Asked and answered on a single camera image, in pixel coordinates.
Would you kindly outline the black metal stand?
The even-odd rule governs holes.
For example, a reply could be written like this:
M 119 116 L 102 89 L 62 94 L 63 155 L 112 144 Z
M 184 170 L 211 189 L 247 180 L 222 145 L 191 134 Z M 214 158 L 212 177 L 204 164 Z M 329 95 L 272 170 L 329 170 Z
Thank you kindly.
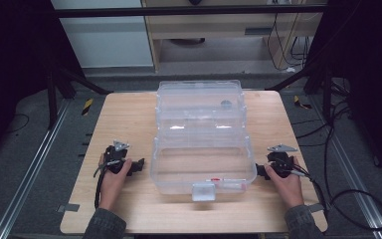
M 327 63 L 307 63 L 299 72 L 288 77 L 284 81 L 267 88 L 267 91 L 279 92 L 296 81 L 307 78 L 303 91 L 309 95 L 322 89 L 322 114 L 327 122 L 332 122 L 331 95 L 332 95 L 332 68 Z
M 79 83 L 100 95 L 111 94 L 111 91 L 105 90 L 98 85 L 93 84 L 85 77 L 73 73 L 58 64 L 50 63 L 47 69 L 47 92 L 49 105 L 48 129 L 53 128 L 58 119 L 56 91 L 59 91 L 64 99 L 73 99 L 77 93 L 71 85 L 71 81 Z

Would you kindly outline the aluminium floor rail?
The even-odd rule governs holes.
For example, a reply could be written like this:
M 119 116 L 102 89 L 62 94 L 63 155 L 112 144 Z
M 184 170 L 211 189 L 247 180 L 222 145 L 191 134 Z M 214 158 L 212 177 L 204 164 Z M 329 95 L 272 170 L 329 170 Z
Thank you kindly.
M 0 239 L 7 239 L 15 224 L 22 207 L 31 191 L 31 188 L 45 162 L 47 155 L 55 141 L 55 138 L 66 118 L 71 100 L 62 100 L 57 111 L 57 119 L 46 131 L 46 134 L 38 147 L 32 162 L 30 163 L 21 183 L 19 184 L 10 204 L 0 219 Z
M 328 140 L 325 151 L 332 149 L 343 174 L 351 189 L 357 190 L 355 198 L 370 228 L 373 228 L 373 235 L 376 239 L 382 239 L 382 213 L 379 211 L 377 202 L 371 195 L 366 195 L 367 188 L 359 173 L 350 162 L 348 154 L 343 148 L 341 140 L 336 132 L 330 133 L 327 130 Z

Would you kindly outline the white cabinet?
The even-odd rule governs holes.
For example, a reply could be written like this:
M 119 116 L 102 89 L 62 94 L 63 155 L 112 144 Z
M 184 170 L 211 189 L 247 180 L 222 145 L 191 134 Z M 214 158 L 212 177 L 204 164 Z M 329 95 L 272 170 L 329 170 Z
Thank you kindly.
M 51 0 L 56 10 L 135 8 L 140 0 Z M 61 18 L 84 69 L 152 67 L 144 18 Z

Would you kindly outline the clear plastic storage box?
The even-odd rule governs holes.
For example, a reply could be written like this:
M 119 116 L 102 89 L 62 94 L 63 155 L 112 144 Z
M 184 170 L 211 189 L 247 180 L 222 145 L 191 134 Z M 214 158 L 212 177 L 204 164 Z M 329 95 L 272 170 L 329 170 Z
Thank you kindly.
M 153 141 L 150 178 L 162 194 L 214 201 L 244 193 L 257 170 L 250 136 L 243 130 L 159 133 Z

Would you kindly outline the black metal crossbar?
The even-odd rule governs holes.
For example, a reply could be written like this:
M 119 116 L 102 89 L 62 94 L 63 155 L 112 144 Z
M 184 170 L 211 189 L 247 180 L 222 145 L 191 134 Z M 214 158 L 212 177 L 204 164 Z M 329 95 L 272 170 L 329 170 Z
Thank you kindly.
M 144 7 L 144 8 L 100 8 L 62 9 L 50 12 L 58 18 L 88 17 L 135 17 L 135 16 L 181 16 L 223 14 L 272 14 L 272 13 L 319 13 L 329 8 L 327 4 L 313 5 L 225 5 L 196 7 Z

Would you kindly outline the person's right hand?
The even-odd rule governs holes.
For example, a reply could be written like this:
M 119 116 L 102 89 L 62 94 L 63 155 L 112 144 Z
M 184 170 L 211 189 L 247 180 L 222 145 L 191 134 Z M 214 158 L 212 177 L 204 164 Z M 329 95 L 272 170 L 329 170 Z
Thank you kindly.
M 286 178 L 282 178 L 268 164 L 265 164 L 265 170 L 287 209 L 304 204 L 301 182 L 297 175 L 291 174 Z

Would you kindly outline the person's left hand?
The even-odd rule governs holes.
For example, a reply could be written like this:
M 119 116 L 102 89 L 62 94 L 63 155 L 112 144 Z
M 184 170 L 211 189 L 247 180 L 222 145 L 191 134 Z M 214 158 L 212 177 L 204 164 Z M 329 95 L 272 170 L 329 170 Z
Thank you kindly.
M 109 170 L 104 174 L 100 187 L 99 208 L 113 210 L 131 165 L 132 160 L 128 158 L 119 173 L 112 173 Z

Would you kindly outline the clear plastic box lid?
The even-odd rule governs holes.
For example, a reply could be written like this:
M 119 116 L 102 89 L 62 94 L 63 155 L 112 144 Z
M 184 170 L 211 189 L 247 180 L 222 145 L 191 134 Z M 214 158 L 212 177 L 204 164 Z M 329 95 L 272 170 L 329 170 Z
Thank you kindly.
M 161 82 L 155 115 L 159 131 L 239 130 L 247 124 L 247 106 L 238 80 Z

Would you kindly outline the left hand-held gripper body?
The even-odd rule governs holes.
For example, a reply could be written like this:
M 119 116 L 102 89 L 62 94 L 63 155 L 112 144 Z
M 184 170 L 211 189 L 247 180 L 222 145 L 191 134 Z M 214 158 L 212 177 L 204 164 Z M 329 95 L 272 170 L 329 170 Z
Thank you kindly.
M 127 155 L 128 143 L 115 140 L 108 146 L 104 155 L 104 166 L 112 173 L 118 174 L 123 167 Z

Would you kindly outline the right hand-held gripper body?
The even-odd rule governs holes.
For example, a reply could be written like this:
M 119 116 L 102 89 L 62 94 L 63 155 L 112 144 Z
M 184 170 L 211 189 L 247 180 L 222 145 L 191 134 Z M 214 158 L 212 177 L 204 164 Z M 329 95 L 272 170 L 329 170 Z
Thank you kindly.
M 270 153 L 267 155 L 267 158 L 271 168 L 281 178 L 288 177 L 293 171 L 294 166 L 293 157 L 289 156 L 288 153 L 296 151 L 296 148 L 281 143 L 270 146 L 268 151 Z

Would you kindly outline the yellow black striped tape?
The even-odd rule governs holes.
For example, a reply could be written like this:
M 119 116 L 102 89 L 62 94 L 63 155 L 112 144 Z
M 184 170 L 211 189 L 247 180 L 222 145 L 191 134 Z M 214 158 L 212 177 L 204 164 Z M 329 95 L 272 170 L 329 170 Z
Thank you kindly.
M 300 101 L 300 98 L 298 96 L 293 96 L 293 103 L 295 106 L 300 107 L 302 109 L 306 109 L 306 110 L 312 109 L 312 106 L 310 104 L 303 104 Z
M 86 116 L 93 104 L 94 99 L 87 99 L 82 110 L 82 116 Z

